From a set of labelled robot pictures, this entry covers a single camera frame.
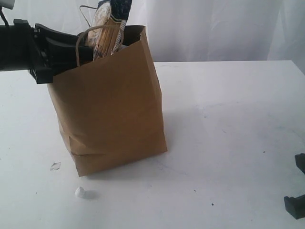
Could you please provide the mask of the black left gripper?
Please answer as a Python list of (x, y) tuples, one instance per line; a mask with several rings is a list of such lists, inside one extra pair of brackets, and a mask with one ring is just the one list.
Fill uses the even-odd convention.
[[(77, 35), (67, 34), (36, 23), (32, 28), (27, 20), (13, 20), (13, 70), (27, 70), (37, 84), (52, 83), (54, 70), (77, 67)], [(37, 41), (38, 36), (47, 41), (47, 56)], [(93, 49), (79, 45), (80, 65), (89, 63)]]

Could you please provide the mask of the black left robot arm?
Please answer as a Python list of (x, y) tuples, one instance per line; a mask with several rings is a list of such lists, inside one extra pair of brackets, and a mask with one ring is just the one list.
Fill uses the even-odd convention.
[(52, 83), (53, 77), (77, 66), (75, 45), (78, 36), (31, 27), (27, 20), (0, 27), (1, 71), (27, 70), (37, 84)]

